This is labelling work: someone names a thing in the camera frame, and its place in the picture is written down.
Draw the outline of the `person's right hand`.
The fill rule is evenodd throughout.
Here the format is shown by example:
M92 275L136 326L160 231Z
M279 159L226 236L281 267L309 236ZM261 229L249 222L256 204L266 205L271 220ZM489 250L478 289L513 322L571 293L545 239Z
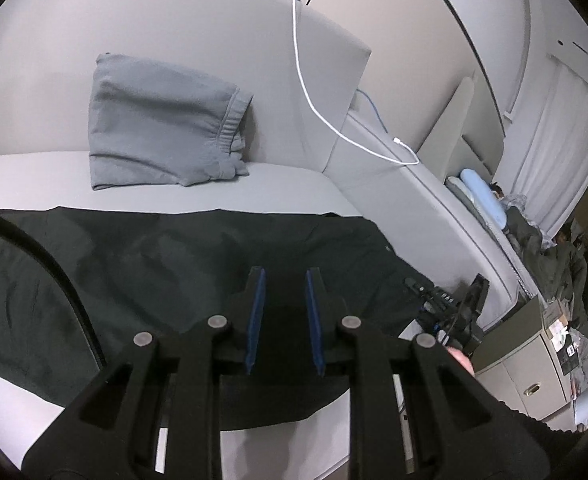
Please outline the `person's right hand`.
M447 347L446 350L470 375L475 375L475 370L470 359L461 350L454 347Z

